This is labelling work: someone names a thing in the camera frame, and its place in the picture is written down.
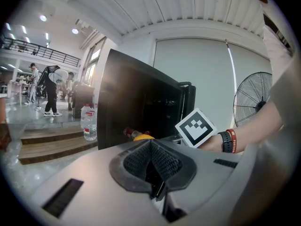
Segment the black wristwatch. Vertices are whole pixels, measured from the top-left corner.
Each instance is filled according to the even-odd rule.
[[[233,142],[230,134],[226,131],[219,132],[222,136],[222,152],[223,153],[232,153],[233,150]]]

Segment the white round object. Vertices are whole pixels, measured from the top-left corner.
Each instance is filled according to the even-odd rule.
[[[41,15],[40,16],[40,20],[42,20],[43,22],[45,22],[47,20],[46,16],[45,15]]]
[[[76,28],[74,28],[74,29],[72,29],[72,33],[74,33],[74,34],[78,34],[78,33],[79,33],[79,31],[78,31]]]

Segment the black railing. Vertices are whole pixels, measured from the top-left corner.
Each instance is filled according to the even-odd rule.
[[[28,43],[22,40],[14,40],[9,38],[1,38],[0,43],[1,49],[14,50],[22,53],[32,54],[39,57],[62,62],[67,65],[73,65],[75,67],[77,67],[79,64],[79,58],[34,43]]]

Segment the stairs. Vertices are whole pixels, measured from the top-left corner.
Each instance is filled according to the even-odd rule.
[[[84,139],[80,126],[25,130],[21,141],[18,159],[22,164],[49,161],[97,146],[97,140]]]

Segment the fan grille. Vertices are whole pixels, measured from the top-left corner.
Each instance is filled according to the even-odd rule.
[[[236,126],[247,123],[268,102],[271,87],[272,75],[265,72],[251,74],[240,84],[233,105]]]

